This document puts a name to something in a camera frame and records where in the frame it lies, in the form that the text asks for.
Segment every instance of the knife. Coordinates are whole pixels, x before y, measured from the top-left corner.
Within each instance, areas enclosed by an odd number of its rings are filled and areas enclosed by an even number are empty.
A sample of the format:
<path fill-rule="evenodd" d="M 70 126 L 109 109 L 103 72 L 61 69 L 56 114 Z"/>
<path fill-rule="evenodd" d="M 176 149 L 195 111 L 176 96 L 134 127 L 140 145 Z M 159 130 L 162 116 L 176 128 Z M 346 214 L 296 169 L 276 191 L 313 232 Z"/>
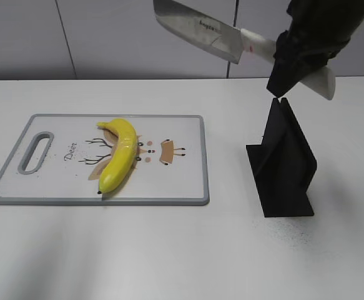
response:
<path fill-rule="evenodd" d="M 268 63 L 275 62 L 276 42 L 257 33 L 229 26 L 173 0 L 154 0 L 154 12 L 166 30 L 224 60 L 238 64 L 245 51 Z M 328 67 L 309 74 L 301 83 L 324 98 L 333 99 L 336 79 Z"/>

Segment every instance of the knife stand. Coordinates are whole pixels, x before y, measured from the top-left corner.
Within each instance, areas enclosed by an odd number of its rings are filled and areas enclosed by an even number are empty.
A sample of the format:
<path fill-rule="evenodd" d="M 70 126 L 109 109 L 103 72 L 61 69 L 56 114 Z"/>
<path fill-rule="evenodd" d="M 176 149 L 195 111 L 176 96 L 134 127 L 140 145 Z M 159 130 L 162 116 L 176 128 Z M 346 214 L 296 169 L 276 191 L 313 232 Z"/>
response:
<path fill-rule="evenodd" d="M 265 217 L 313 216 L 317 162 L 286 98 L 274 98 L 261 145 L 246 145 Z"/>

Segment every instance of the white knife handle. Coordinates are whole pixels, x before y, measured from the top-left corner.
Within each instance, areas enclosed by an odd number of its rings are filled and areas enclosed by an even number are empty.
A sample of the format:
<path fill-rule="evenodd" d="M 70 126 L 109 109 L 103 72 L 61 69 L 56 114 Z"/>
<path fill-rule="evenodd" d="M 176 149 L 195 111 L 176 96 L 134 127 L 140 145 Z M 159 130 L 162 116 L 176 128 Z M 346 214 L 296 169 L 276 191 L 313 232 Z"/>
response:
<path fill-rule="evenodd" d="M 241 29 L 241 37 L 246 52 L 256 54 L 270 64 L 275 63 L 273 58 L 276 51 L 275 41 L 246 29 Z M 309 74 L 301 80 L 301 83 L 324 98 L 333 99 L 336 90 L 336 79 L 333 71 L 328 67 L 323 67 Z"/>

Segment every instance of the white cutting board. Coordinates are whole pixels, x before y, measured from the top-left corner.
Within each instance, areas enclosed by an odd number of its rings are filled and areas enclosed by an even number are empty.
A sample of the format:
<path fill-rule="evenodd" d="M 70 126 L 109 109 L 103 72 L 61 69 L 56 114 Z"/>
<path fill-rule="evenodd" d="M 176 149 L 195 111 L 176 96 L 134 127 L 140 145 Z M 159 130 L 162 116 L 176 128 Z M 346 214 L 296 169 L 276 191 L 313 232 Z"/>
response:
<path fill-rule="evenodd" d="M 111 159 L 116 141 L 96 123 L 114 118 L 124 118 L 134 126 L 140 142 L 137 159 L 141 160 L 136 160 L 120 188 L 101 196 L 97 194 L 100 169 Z M 54 138 L 40 168 L 21 174 L 19 165 L 33 137 L 43 132 Z M 101 156 L 106 157 L 96 163 Z M 37 114 L 0 172 L 0 204 L 204 205 L 208 201 L 200 116 Z"/>

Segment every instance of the white table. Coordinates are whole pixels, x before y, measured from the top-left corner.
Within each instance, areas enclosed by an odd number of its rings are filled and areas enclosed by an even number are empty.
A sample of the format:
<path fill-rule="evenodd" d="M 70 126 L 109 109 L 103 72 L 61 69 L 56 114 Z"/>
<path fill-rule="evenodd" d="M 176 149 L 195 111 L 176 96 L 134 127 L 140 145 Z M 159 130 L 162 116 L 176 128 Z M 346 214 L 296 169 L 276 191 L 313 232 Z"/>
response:
<path fill-rule="evenodd" d="M 364 299 L 364 77 L 287 96 L 318 161 L 314 217 L 265 219 L 246 144 L 266 79 L 0 81 L 0 168 L 34 113 L 200 114 L 203 207 L 0 206 L 0 299 Z"/>

